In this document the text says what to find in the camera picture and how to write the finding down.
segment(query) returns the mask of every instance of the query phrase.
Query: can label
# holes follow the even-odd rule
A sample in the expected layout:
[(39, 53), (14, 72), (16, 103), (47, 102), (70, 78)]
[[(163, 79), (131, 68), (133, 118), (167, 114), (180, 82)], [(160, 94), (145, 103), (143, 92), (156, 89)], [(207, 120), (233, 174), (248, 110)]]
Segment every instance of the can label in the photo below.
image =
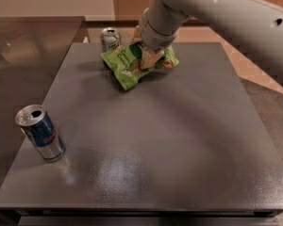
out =
[(25, 130), (27, 130), (28, 134), (37, 147), (48, 146), (55, 140), (57, 136), (57, 132), (47, 112), (45, 113), (42, 121), (38, 122), (37, 124), (31, 125), (30, 127), (26, 127)]
[(104, 28), (101, 33), (103, 52), (115, 49), (121, 45), (121, 35), (115, 27)]
[(65, 146), (58, 137), (54, 124), (41, 105), (29, 105), (18, 112), (16, 122), (34, 144), (43, 159), (58, 160), (65, 152)]

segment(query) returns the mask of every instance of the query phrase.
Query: aluminum can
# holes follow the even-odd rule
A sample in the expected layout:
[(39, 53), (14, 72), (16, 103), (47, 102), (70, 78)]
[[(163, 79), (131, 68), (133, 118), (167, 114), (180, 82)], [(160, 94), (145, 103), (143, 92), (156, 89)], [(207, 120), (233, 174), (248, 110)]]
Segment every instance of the aluminum can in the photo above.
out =
[(43, 106), (29, 105), (15, 120), (45, 161), (54, 162), (63, 156), (65, 146)]
[(121, 35), (115, 27), (104, 28), (101, 33), (103, 52), (115, 49), (121, 45)]

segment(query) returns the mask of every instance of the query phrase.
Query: chip bag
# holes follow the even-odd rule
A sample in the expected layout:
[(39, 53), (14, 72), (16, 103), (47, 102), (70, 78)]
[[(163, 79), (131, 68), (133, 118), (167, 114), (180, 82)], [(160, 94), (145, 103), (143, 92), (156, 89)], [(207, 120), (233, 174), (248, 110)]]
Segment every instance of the chip bag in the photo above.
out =
[(162, 57), (151, 68), (142, 69), (142, 41), (127, 46), (119, 46), (101, 54), (124, 90), (135, 87), (139, 80), (156, 69), (173, 68), (178, 64), (172, 46), (165, 49)]

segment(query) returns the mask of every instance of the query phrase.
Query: floor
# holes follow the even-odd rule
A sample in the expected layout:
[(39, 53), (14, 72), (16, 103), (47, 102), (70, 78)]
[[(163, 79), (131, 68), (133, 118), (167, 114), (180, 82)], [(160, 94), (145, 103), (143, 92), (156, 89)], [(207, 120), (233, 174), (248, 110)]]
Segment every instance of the floor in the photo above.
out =
[[(83, 27), (76, 33), (79, 26), (78, 22), (0, 22), (0, 185), (24, 139), (12, 123), (17, 110), (42, 102), (73, 40), (89, 37), (90, 42), (100, 41), (101, 28), (87, 32)], [(123, 42), (129, 42), (132, 28), (120, 31)], [(207, 27), (183, 28), (177, 41), (215, 41), (223, 45), (283, 158), (283, 88)], [(276, 218), (283, 226), (283, 214)]]

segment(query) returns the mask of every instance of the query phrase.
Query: metal surface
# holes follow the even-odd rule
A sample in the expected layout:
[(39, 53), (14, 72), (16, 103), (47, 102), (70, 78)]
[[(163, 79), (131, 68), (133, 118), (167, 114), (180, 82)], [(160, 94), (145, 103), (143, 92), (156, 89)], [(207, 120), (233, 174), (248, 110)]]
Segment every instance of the metal surface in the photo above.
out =
[(17, 113), (15, 121), (20, 126), (30, 126), (43, 120), (45, 113), (41, 105), (28, 105)]
[(283, 94), (242, 80), (283, 162)]
[(0, 186), (24, 140), (14, 122), (41, 104), (81, 18), (0, 18)]
[(46, 164), (26, 139), (0, 208), (283, 210), (283, 165), (222, 46), (175, 50), (178, 68), (124, 93), (99, 43), (73, 44), (43, 103), (68, 151)]
[(278, 226), (275, 218), (23, 217), (19, 226)]

